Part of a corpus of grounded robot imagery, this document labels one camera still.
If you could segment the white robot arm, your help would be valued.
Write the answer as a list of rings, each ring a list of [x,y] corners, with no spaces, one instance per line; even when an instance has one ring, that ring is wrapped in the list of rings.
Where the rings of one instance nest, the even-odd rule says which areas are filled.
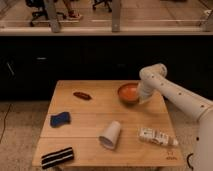
[[[213,171],[213,101],[166,79],[167,68],[158,63],[139,71],[139,98],[147,101],[155,90],[199,123],[193,171]]]

